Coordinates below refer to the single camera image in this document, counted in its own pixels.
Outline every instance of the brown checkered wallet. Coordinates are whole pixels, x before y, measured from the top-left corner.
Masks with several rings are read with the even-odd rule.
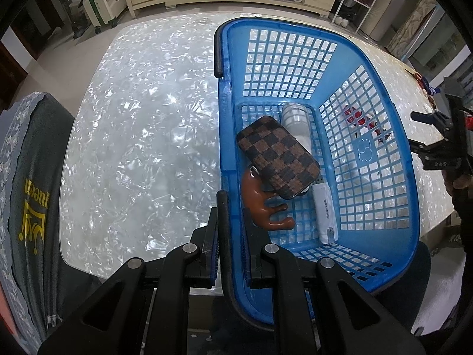
[[[320,174],[319,163],[273,117],[256,120],[236,138],[263,180],[283,199],[298,195]]]

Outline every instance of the white suitcase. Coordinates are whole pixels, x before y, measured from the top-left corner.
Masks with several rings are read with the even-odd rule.
[[[116,27],[117,17],[126,8],[126,0],[83,0],[82,4],[97,34],[107,24]]]

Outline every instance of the door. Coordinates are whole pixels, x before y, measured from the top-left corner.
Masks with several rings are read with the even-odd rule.
[[[28,0],[16,16],[11,29],[37,60],[53,31],[64,26],[51,0]]]
[[[469,50],[455,24],[436,8],[423,34],[412,46],[408,61],[436,87],[468,57]]]
[[[26,76],[26,71],[0,42],[0,110],[10,106],[18,86]]]

